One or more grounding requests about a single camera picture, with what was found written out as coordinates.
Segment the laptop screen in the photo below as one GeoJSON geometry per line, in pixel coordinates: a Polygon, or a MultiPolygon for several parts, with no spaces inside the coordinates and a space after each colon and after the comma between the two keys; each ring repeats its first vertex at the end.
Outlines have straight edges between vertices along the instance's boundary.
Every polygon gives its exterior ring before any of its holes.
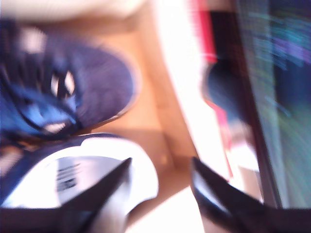
{"type": "Polygon", "coordinates": [[[311,0],[238,0],[242,44],[283,208],[311,208],[311,0]]]}

